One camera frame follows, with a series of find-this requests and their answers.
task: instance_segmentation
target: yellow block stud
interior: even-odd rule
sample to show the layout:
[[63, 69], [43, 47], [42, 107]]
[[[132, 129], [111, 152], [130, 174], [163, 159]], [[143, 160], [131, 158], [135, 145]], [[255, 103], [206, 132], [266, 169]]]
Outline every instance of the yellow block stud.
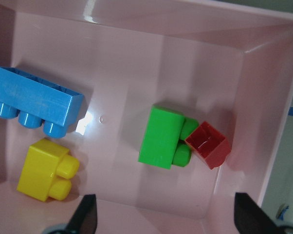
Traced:
[[71, 179], [79, 161], [69, 149], [42, 139], [31, 145], [26, 156], [17, 190], [41, 201], [50, 196], [63, 200], [71, 190]]

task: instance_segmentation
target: toy block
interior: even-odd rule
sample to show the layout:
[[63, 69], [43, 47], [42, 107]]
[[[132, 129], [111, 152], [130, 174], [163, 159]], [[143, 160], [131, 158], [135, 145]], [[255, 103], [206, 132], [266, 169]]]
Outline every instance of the toy block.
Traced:
[[165, 169], [171, 164], [186, 166], [191, 152], [180, 137], [188, 136], [197, 125], [180, 112], [152, 106], [138, 161]]
[[210, 169], [220, 166], [231, 152], [227, 138], [206, 121], [185, 142]]
[[17, 190], [41, 201], [48, 197], [63, 200], [71, 190], [71, 179], [79, 161], [69, 149], [42, 139], [31, 145], [21, 172]]
[[12, 67], [0, 67], [0, 117], [15, 118], [26, 128], [64, 137], [75, 123], [84, 96]]

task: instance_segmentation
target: red block cavity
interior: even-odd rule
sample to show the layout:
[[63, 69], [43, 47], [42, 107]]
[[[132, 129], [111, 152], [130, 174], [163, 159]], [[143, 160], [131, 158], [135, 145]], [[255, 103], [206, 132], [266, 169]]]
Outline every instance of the red block cavity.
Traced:
[[227, 138], [206, 121], [195, 129], [185, 142], [210, 169], [223, 164], [231, 152], [231, 145]]

